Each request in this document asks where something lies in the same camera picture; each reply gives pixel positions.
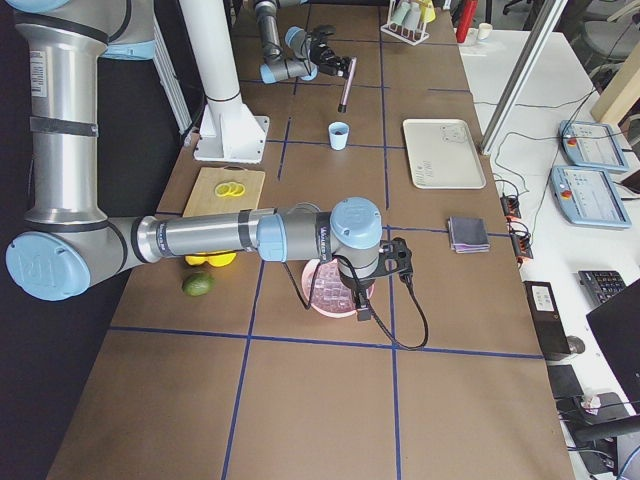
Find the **light blue paper cup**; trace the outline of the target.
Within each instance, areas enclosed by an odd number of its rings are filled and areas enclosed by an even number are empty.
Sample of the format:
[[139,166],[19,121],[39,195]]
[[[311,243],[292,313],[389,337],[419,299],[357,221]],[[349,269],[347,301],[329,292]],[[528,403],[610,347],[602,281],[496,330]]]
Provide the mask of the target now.
[[[336,130],[344,130],[345,134],[335,135],[334,132]],[[328,126],[328,136],[329,136],[329,143],[331,148],[335,151],[340,151],[345,149],[347,146],[349,133],[350,133],[350,127],[347,123],[339,122],[339,121],[332,122]]]

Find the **orange black usb hub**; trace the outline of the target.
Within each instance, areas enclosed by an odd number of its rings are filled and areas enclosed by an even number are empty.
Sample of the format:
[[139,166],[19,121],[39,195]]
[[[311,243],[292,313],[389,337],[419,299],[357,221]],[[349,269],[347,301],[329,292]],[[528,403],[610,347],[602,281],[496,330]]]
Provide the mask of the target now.
[[508,223],[508,229],[517,262],[522,264],[531,260],[533,253],[529,228],[519,221],[511,221]]

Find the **folded grey cloth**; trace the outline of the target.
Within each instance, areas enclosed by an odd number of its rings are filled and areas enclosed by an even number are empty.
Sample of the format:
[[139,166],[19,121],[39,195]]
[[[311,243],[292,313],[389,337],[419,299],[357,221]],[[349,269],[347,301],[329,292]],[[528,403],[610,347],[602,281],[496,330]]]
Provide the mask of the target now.
[[451,249],[456,253],[480,253],[490,249],[485,222],[480,218],[450,217],[447,221]]

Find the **steel muddler black tip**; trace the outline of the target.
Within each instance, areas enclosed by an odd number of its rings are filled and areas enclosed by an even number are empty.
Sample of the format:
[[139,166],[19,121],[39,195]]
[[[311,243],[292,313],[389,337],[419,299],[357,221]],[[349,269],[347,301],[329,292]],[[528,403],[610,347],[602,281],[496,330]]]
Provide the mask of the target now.
[[342,77],[344,79],[344,85],[343,85],[341,98],[340,98],[340,101],[339,101],[339,104],[338,104],[338,112],[339,113],[346,113],[347,112],[348,100],[349,100],[349,96],[350,96],[353,80],[354,80],[354,77],[355,77],[356,66],[357,66],[357,58],[356,57],[349,57],[349,58],[347,58],[345,60],[347,60],[348,63],[345,65],[345,68],[344,68],[343,74],[342,74]]

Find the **pile of clear ice cubes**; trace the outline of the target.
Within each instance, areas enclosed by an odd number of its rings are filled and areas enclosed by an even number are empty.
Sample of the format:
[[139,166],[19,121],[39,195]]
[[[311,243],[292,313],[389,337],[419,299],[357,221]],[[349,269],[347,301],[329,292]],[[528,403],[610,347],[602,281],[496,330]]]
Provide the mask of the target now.
[[351,291],[342,283],[336,263],[320,266],[315,277],[312,306],[336,318],[351,315],[355,311]]

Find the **grey white cup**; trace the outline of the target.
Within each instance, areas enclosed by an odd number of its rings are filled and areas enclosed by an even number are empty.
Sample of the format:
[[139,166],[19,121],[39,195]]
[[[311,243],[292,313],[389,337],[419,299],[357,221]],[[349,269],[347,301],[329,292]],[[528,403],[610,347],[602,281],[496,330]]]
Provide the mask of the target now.
[[403,28],[409,31],[416,31],[420,24],[421,16],[422,10],[418,3],[406,4],[406,15],[402,22]]

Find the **mint green cup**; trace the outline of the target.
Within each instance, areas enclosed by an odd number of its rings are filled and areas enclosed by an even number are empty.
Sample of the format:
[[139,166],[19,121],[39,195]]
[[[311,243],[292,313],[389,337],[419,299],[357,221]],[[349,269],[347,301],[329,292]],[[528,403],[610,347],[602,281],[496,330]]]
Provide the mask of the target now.
[[389,20],[390,26],[399,26],[403,23],[407,13],[410,11],[411,2],[410,1],[396,1],[394,3],[394,8],[391,13],[391,17]]

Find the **small white cup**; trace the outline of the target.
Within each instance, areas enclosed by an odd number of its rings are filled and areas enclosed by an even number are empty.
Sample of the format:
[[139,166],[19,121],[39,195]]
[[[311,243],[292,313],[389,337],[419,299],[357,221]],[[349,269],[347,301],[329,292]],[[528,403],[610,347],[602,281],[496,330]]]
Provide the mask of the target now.
[[477,41],[486,40],[491,32],[493,31],[493,26],[490,23],[482,22],[477,27]]

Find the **yellow lemon near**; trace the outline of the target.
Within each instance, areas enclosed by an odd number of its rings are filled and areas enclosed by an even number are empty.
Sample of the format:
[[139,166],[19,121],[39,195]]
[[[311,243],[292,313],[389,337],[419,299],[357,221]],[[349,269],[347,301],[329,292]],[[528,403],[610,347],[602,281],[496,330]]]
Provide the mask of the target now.
[[231,264],[237,256],[236,252],[216,252],[206,258],[206,262],[214,268],[222,268]]

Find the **teach pendant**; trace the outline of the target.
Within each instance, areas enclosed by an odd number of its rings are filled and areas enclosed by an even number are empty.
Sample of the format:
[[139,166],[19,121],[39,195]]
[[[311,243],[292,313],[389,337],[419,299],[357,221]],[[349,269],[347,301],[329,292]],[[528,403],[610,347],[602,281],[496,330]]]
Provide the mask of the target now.
[[623,149],[610,125],[564,120],[559,125],[559,135],[572,164],[603,168],[616,174],[629,171]]
[[614,229],[631,227],[631,219],[606,170],[554,166],[550,181],[557,204],[570,223]]

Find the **black box device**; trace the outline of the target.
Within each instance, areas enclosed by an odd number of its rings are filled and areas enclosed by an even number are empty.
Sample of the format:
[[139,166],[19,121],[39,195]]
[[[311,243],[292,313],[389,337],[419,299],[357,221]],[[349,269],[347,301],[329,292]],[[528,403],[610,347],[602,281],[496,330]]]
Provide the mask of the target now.
[[538,343],[546,360],[559,361],[571,354],[556,300],[549,282],[523,282]]

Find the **computer mouse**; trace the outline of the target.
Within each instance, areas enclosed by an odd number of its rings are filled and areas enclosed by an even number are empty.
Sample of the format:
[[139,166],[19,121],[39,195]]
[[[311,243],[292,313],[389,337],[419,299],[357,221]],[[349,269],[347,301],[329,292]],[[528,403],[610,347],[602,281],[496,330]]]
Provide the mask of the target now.
[[572,355],[581,355],[586,351],[585,343],[581,338],[569,335],[566,337],[566,341]]

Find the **wooden cutting board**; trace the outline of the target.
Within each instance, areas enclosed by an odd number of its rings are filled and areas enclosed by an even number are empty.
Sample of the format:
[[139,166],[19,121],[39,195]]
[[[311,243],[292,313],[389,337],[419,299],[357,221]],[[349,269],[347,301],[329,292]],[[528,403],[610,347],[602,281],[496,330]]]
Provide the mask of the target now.
[[263,171],[203,167],[187,201],[184,217],[234,213],[258,207]]

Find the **lemon slices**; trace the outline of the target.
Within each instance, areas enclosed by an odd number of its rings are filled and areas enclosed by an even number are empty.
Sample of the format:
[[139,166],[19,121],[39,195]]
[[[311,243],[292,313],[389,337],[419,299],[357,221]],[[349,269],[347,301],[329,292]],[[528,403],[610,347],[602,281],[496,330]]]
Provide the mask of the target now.
[[241,197],[245,194],[246,187],[243,183],[228,181],[216,185],[214,194],[216,197]]

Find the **yellow cup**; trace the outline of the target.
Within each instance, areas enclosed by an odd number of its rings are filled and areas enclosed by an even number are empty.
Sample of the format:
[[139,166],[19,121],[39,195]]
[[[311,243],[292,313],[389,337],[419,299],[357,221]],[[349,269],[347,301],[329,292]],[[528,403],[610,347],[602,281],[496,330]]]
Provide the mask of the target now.
[[421,12],[421,22],[429,24],[436,19],[435,6],[432,0],[418,0]]

